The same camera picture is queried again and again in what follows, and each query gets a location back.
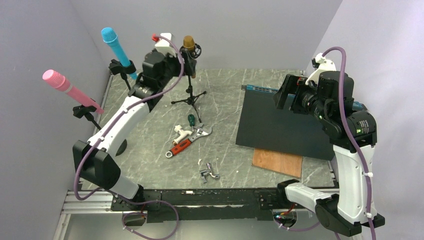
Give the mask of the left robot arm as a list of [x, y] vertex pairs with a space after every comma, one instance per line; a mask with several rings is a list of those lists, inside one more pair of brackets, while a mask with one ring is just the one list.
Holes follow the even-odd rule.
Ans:
[[78, 200], [84, 200], [78, 194], [78, 184], [80, 179], [84, 179], [118, 195], [131, 210], [143, 205], [143, 186], [127, 178], [114, 157], [133, 128], [168, 92], [165, 87], [172, 78], [195, 77], [197, 58], [201, 53], [186, 47], [170, 51], [156, 48], [144, 57], [142, 70], [118, 111], [89, 140], [78, 140], [72, 147], [75, 166], [73, 190]]

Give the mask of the black tripod mic stand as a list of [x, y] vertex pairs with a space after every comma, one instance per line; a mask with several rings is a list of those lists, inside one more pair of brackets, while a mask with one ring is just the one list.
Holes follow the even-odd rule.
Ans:
[[[197, 60], [197, 58], [202, 54], [201, 46], [199, 44], [195, 43], [195, 51], [191, 52], [191, 54], [192, 54], [192, 57]], [[192, 85], [192, 79], [193, 78], [191, 78], [190, 76], [187, 76], [187, 78], [188, 78], [188, 87], [185, 91], [186, 91], [186, 93], [189, 94], [189, 97], [187, 97], [186, 99], [171, 101], [170, 103], [172, 105], [174, 105], [176, 103], [186, 103], [186, 104], [192, 106], [194, 108], [195, 112], [196, 112], [196, 115], [198, 117], [199, 122], [202, 123], [202, 120], [200, 118], [200, 113], [199, 113], [199, 111], [196, 107], [196, 102], [197, 102], [197, 100], [200, 96], [206, 95], [207, 91], [203, 91], [203, 92], [199, 93], [198, 95], [194, 95], [194, 93], [193, 93], [194, 89], [193, 89], [193, 85]]]

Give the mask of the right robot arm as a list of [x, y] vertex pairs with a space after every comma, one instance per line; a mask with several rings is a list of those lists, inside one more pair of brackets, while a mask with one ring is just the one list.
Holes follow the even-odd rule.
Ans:
[[385, 224], [373, 202], [372, 163], [377, 143], [377, 123], [366, 110], [354, 109], [354, 80], [340, 71], [324, 71], [318, 81], [289, 74], [273, 100], [282, 109], [289, 95], [290, 110], [311, 115], [322, 125], [335, 153], [339, 192], [324, 193], [286, 180], [277, 185], [275, 200], [282, 207], [298, 204], [315, 213], [326, 229], [346, 237], [362, 232], [363, 227]]

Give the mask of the gold microphone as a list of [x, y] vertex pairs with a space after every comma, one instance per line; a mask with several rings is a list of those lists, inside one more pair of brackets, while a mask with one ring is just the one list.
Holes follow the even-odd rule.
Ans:
[[187, 49], [190, 52], [194, 52], [196, 48], [196, 43], [194, 41], [194, 38], [191, 35], [186, 35], [183, 38], [182, 47]]

